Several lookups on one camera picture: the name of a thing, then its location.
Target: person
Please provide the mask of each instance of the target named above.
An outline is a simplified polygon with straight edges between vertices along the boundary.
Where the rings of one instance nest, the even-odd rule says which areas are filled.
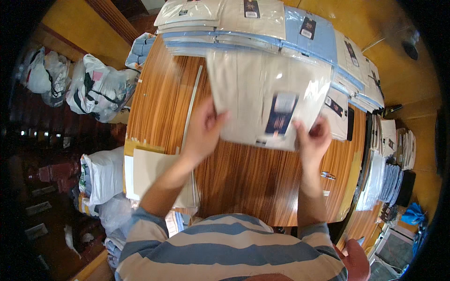
[[[301,122],[292,122],[303,173],[298,238],[274,233],[245,214],[211,216],[168,237],[164,218],[193,169],[214,151],[227,119],[228,113],[215,115],[212,98],[193,112],[180,157],[149,188],[132,217],[116,274],[123,280],[346,280],[325,223],[319,167],[331,133],[322,117],[309,133]]]

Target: wooden wall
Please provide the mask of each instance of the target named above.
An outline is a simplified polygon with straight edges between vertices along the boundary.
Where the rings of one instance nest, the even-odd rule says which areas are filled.
[[[125,68],[131,46],[84,0],[57,0],[42,24],[104,64]]]

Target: wooden table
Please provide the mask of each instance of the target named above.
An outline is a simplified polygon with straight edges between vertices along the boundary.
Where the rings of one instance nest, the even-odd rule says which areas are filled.
[[[193,112],[201,100],[211,95],[206,62],[203,58],[171,56],[158,36],[134,94],[125,155],[133,156],[135,147],[176,153],[183,140],[200,65],[203,70]],[[333,140],[322,161],[322,171],[336,176],[336,180],[321,178],[323,189],[330,191],[325,200],[328,222],[342,220],[350,207],[362,161],[364,135],[365,114],[355,109],[353,140]],[[271,226],[295,226],[300,170],[295,152],[220,140],[214,153],[195,170],[201,196],[198,215],[239,212]]]

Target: scissors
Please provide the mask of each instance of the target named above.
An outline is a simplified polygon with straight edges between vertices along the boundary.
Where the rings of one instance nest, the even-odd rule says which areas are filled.
[[[325,171],[322,171],[322,172],[320,173],[320,176],[321,176],[322,178],[327,178],[327,179],[331,179],[331,180],[335,180],[335,179],[336,179],[335,176],[333,176],[333,175],[330,174],[329,172],[325,172]]]

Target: striped shirt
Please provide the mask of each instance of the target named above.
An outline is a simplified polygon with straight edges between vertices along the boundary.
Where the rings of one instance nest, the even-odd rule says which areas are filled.
[[[139,208],[117,273],[122,280],[245,280],[281,273],[293,280],[346,280],[325,223],[300,239],[273,233],[245,214],[209,217],[168,238],[164,218]]]

